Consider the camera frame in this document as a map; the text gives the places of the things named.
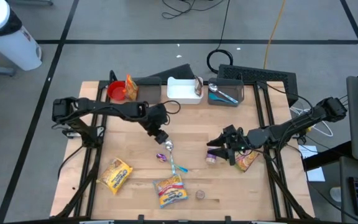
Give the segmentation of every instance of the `white trash can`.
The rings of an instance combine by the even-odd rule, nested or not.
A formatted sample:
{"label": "white trash can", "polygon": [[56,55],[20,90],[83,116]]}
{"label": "white trash can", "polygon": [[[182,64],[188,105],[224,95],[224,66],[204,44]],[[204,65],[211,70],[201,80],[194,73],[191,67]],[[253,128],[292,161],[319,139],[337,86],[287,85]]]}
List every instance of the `white trash can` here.
{"label": "white trash can", "polygon": [[0,0],[0,53],[25,71],[42,63],[40,46],[5,0]]}

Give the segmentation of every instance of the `white paper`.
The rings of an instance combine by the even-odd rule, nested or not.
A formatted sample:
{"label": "white paper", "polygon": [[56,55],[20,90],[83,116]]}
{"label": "white paper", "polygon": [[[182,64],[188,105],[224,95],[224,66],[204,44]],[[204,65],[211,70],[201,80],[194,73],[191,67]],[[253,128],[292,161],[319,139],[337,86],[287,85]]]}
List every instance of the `white paper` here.
{"label": "white paper", "polygon": [[[299,145],[299,151],[302,153],[302,158],[306,159],[307,157],[311,157],[317,154],[316,146],[301,146]],[[313,170],[309,170],[307,172],[309,181],[311,182],[325,182],[326,179],[324,178],[323,168],[319,167]]]}

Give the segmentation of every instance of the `red cup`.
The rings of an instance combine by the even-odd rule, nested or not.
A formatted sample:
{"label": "red cup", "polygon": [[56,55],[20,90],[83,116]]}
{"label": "red cup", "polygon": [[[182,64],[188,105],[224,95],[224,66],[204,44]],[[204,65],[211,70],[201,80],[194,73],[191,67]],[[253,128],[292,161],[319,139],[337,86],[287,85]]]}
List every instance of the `red cup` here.
{"label": "red cup", "polygon": [[125,100],[125,82],[114,81],[107,88],[107,95],[113,100],[121,101]]}

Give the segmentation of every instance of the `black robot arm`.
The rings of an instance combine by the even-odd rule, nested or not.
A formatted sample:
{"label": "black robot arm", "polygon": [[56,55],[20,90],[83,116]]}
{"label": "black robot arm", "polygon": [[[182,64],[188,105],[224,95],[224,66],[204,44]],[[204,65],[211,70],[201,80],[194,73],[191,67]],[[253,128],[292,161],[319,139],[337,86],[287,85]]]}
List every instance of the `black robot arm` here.
{"label": "black robot arm", "polygon": [[85,147],[97,147],[103,140],[99,137],[104,127],[100,129],[85,124],[80,118],[87,114],[118,116],[125,121],[138,122],[149,136],[155,136],[159,144],[168,138],[166,132],[160,129],[168,121],[167,111],[162,103],[149,107],[147,102],[115,104],[74,97],[56,99],[53,102],[52,121],[56,125],[67,124],[71,127],[70,132],[78,133]]}
{"label": "black robot arm", "polygon": [[293,118],[283,124],[266,126],[248,131],[243,136],[242,128],[236,130],[233,125],[223,129],[223,133],[207,146],[217,146],[218,149],[208,153],[223,159],[229,159],[233,166],[236,163],[234,152],[248,149],[258,149],[263,145],[270,149],[281,149],[294,134],[305,134],[305,129],[321,121],[336,122],[346,117],[346,108],[338,98],[326,98],[320,101],[308,113]]}

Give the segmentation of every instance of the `wooden table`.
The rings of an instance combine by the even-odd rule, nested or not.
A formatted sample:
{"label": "wooden table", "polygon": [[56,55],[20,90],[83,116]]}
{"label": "wooden table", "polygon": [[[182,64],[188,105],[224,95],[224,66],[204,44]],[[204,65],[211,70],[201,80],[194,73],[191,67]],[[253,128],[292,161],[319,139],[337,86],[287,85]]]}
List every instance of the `wooden table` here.
{"label": "wooden table", "polygon": [[[269,84],[285,91],[282,82]],[[94,100],[97,87],[98,82],[83,82],[80,97]],[[167,101],[166,92],[166,86],[163,86],[162,102]],[[275,122],[280,124],[290,119],[286,96],[271,88],[268,92]],[[218,158],[213,166],[205,163],[206,143],[217,138],[222,128],[233,124],[247,133],[247,130],[259,127],[253,88],[245,86],[244,93],[244,101],[237,108],[209,105],[207,97],[199,105],[182,105],[178,114],[170,115],[170,124],[162,126],[174,142],[175,163],[189,169],[189,173],[181,175],[189,199],[163,209],[159,207],[152,181],[172,175],[170,164],[155,158],[156,153],[167,152],[138,123],[108,117],[99,174],[114,157],[122,159],[134,170],[117,195],[101,184],[96,185],[92,219],[136,220],[139,214],[143,214],[146,220],[224,220],[226,215],[231,216],[232,220],[274,220],[263,156],[256,158],[245,173],[239,172],[224,159]],[[260,97],[267,121],[262,91]],[[177,110],[177,105],[166,104],[166,107],[169,111]],[[82,118],[90,124],[91,115]],[[79,138],[68,140],[65,157],[80,144]],[[298,147],[294,140],[289,144]],[[85,150],[62,169],[51,215],[60,212],[75,193],[74,189],[78,188],[84,155]],[[306,212],[314,216],[299,152],[286,147],[282,150],[282,160],[288,189]],[[277,189],[281,214],[285,217],[282,194]],[[205,192],[205,199],[196,199],[197,190]],[[85,192],[81,214],[85,214],[87,201],[88,192]]]}

